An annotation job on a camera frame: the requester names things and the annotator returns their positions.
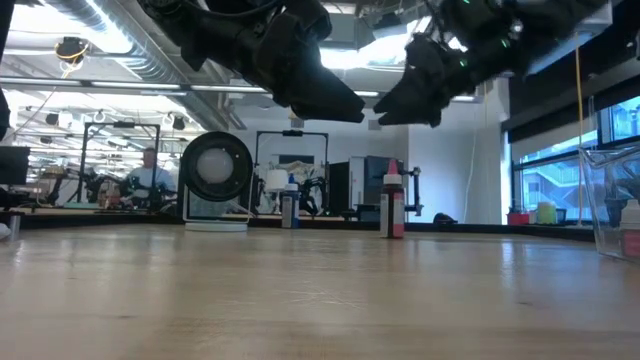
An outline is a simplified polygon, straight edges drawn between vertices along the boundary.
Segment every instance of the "red object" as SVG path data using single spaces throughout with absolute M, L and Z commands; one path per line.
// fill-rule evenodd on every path
M 529 214 L 507 214 L 509 225 L 529 225 Z
M 625 256 L 640 258 L 640 231 L 625 230 L 622 250 Z
M 387 174 L 398 175 L 398 164 L 396 164 L 395 160 L 389 161 L 389 168 L 387 169 Z
M 380 196 L 380 232 L 387 239 L 404 237 L 404 187 L 395 160 L 389 161 Z

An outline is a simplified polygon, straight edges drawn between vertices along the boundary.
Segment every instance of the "white bottle cap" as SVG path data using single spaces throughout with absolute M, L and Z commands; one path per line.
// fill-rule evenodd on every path
M 389 161 L 389 169 L 387 174 L 382 177 L 382 183 L 385 185 L 402 185 L 402 175 L 398 174 L 398 165 L 394 159 Z

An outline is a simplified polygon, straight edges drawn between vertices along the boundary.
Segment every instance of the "metal frame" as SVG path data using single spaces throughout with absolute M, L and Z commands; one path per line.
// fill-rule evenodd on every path
M 329 134 L 328 133 L 304 132 L 304 131 L 297 131 L 297 130 L 258 131 L 256 132 L 256 161 L 254 162 L 254 168 L 257 168 L 260 165 L 259 163 L 260 158 L 258 157 L 258 155 L 260 154 L 260 136 L 264 134 L 274 134 L 274 135 L 280 134 L 284 137 L 303 137 L 305 135 L 322 136 L 324 137 L 324 162 L 326 166 L 328 166 L 329 164 Z
M 92 126 L 99 126 L 101 128 L 105 128 L 107 126 L 113 126 L 114 128 L 135 128 L 135 127 L 150 127 L 156 129 L 156 139 L 155 139 L 155 152 L 154 152 L 154 161 L 153 161 L 153 172 L 151 178 L 151 189 L 150 193 L 153 193 L 156 189 L 156 171 L 158 169 L 158 151 L 160 146 L 160 125 L 158 124 L 134 124 L 134 123 L 123 123 L 123 122 L 114 122 L 114 123 L 97 123 L 97 122 L 88 122 L 84 123 L 84 135 L 82 137 L 82 155 L 80 158 L 80 176 L 78 177 L 78 194 L 76 195 L 76 201 L 80 203 L 82 201 L 82 176 L 84 175 L 86 158 L 87 158 L 87 144 L 89 140 L 93 138 L 93 136 L 89 136 L 89 129 Z M 147 213 L 151 214 L 151 208 L 147 209 Z
M 329 182 L 331 181 L 331 174 L 330 174 L 330 170 L 329 170 L 329 134 L 328 133 L 320 133 L 320 132 L 304 132 L 304 131 L 297 131 L 297 130 L 285 130 L 285 131 L 258 131 L 256 132 L 256 160 L 254 161 L 254 174 L 255 174 L 255 169 L 258 168 L 258 166 L 260 166 L 260 162 L 259 162 L 259 155 L 260 155 L 260 136 L 265 135 L 265 134 L 274 134 L 274 135 L 282 135 L 284 137 L 303 137 L 305 135 L 307 136 L 322 136 L 324 137 L 324 166 L 325 166 L 325 172 L 324 172 L 324 177 L 325 177 L 325 181 L 327 182 L 327 188 L 325 189 L 325 191 L 327 192 L 327 203 L 326 208 L 328 209 L 330 204 L 331 204 L 331 190 L 329 189 L 330 186 L 328 185 Z

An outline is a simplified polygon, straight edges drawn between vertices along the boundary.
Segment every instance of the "clear plastic container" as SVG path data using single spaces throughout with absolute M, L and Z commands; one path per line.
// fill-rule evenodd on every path
M 640 263 L 629 252 L 640 238 L 640 146 L 620 150 L 581 150 L 587 196 L 598 251 Z

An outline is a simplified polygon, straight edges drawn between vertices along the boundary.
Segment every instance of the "white wall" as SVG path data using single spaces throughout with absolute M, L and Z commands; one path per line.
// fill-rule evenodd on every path
M 425 210 L 421 218 L 411 216 L 410 221 L 431 222 L 443 212 L 461 223 L 504 222 L 511 184 L 500 122 L 508 117 L 508 108 L 507 82 L 500 79 L 485 103 L 452 104 L 445 109 L 441 127 L 411 126 L 409 164 L 422 169 L 420 196 Z
M 421 217 L 410 215 L 409 221 L 432 222 L 439 212 L 454 219 L 463 218 L 471 165 L 471 138 L 468 132 L 411 125 L 409 166 L 422 170 L 420 198 L 424 209 Z M 409 196 L 413 199 L 413 186 L 409 186 Z

